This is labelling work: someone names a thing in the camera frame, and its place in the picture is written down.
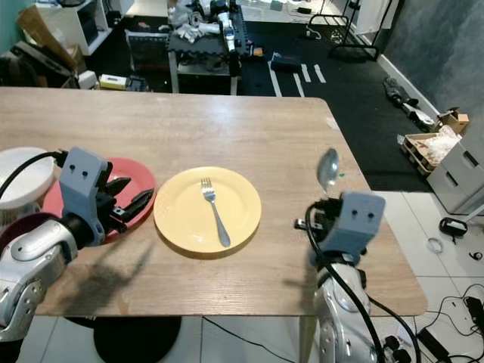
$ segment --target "yellow plate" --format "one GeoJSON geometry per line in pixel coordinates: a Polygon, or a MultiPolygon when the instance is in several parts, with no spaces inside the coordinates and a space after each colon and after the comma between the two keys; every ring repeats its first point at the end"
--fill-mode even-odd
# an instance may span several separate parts
{"type": "Polygon", "coordinates": [[[261,211],[259,194],[247,179],[213,166],[175,175],[161,187],[154,202],[154,220],[161,234],[193,253],[220,253],[241,245],[256,230],[261,211]],[[230,247],[220,244],[212,207],[201,191],[202,178],[212,181],[230,247]]]}

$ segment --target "table leg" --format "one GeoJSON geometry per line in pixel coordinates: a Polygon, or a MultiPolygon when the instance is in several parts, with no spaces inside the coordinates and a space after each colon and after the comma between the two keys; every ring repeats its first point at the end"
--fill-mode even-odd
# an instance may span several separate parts
{"type": "Polygon", "coordinates": [[[315,316],[299,317],[299,363],[308,363],[316,332],[315,316]]]}
{"type": "Polygon", "coordinates": [[[178,89],[178,65],[176,63],[176,53],[171,51],[168,53],[169,60],[169,74],[172,78],[172,93],[180,93],[178,89]]]}
{"type": "Polygon", "coordinates": [[[231,77],[231,79],[230,79],[230,96],[237,96],[237,81],[238,81],[238,77],[231,77]]]}

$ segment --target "wooden crate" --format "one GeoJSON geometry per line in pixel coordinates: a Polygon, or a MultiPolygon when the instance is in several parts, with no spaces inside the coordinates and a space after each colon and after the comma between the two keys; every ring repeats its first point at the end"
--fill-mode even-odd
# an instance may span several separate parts
{"type": "Polygon", "coordinates": [[[423,176],[428,176],[437,167],[427,157],[427,147],[422,143],[423,140],[433,138],[438,134],[413,134],[406,135],[402,144],[402,151],[408,156],[411,163],[417,165],[417,170],[423,176]]]}

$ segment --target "gray wall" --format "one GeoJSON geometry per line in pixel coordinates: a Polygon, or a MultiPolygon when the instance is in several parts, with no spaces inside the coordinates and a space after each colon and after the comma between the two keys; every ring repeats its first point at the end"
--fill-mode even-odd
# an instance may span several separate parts
{"type": "Polygon", "coordinates": [[[484,1],[406,0],[385,55],[439,110],[484,123],[484,1]]]}

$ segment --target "cluttered table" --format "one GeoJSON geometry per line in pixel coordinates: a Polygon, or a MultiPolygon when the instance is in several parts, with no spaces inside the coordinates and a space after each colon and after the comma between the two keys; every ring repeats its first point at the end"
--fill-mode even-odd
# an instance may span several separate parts
{"type": "MultiPolygon", "coordinates": [[[[327,104],[316,98],[169,95],[51,88],[0,88],[0,148],[80,146],[143,163],[157,188],[197,166],[240,173],[262,201],[259,227],[236,253],[183,256],[153,215],[113,243],[79,251],[40,315],[314,315],[309,242],[293,220],[321,196],[315,164],[340,155],[330,194],[369,191],[327,104]]],[[[358,266],[367,292],[400,315],[427,301],[388,224],[358,266]]],[[[382,315],[372,309],[372,315],[382,315]]]]}

